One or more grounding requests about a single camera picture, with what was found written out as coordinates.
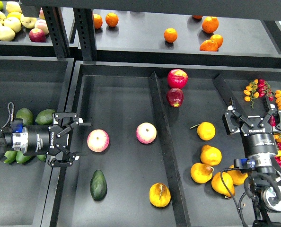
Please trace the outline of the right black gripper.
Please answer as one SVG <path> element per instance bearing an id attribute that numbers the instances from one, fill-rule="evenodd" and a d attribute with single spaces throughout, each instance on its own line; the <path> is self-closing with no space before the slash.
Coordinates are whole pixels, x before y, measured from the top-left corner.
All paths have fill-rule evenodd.
<path id="1" fill-rule="evenodd" d="M 266 111 L 264 117 L 241 114 L 237 109 L 237 100 L 230 97 L 228 107 L 222 116 L 227 135 L 240 133 L 245 157 L 267 154 L 277 155 L 273 132 L 281 132 L 281 110 L 272 104 L 267 96 L 263 98 Z M 271 117 L 275 125 L 270 124 Z"/>

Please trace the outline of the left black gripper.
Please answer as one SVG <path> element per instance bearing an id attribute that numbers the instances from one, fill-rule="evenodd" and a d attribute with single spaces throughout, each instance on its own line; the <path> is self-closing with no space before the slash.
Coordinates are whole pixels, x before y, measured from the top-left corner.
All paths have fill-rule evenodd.
<path id="1" fill-rule="evenodd" d="M 70 167 L 80 157 L 87 156 L 89 151 L 77 140 L 67 142 L 67 134 L 77 126 L 92 126 L 76 113 L 53 113 L 53 124 L 28 125 L 24 128 L 26 144 L 25 156 L 48 154 L 47 164 L 52 167 Z"/>

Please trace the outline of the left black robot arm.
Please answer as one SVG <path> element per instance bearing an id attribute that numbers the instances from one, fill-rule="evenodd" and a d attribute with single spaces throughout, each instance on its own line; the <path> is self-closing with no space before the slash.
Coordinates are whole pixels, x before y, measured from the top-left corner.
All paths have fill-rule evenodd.
<path id="1" fill-rule="evenodd" d="M 0 128 L 0 160 L 7 151 L 21 151 L 24 156 L 49 155 L 50 167 L 72 166 L 78 160 L 76 152 L 70 152 L 71 131 L 77 126 L 90 126 L 76 113 L 52 113 L 51 125 L 23 125 L 14 117 L 14 104 L 8 103 L 9 119 Z"/>

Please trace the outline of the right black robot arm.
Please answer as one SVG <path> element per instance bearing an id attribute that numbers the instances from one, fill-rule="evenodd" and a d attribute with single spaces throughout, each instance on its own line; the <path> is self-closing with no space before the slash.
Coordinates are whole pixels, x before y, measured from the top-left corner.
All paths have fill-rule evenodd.
<path id="1" fill-rule="evenodd" d="M 235 159 L 233 167 L 220 172 L 233 170 L 246 173 L 244 193 L 251 199 L 255 219 L 254 227 L 281 227 L 281 173 L 275 169 L 272 160 L 278 154 L 274 133 L 281 132 L 281 110 L 265 100 L 263 116 L 247 116 L 239 109 L 238 101 L 231 97 L 222 119 L 228 135 L 240 133 L 245 158 Z"/>

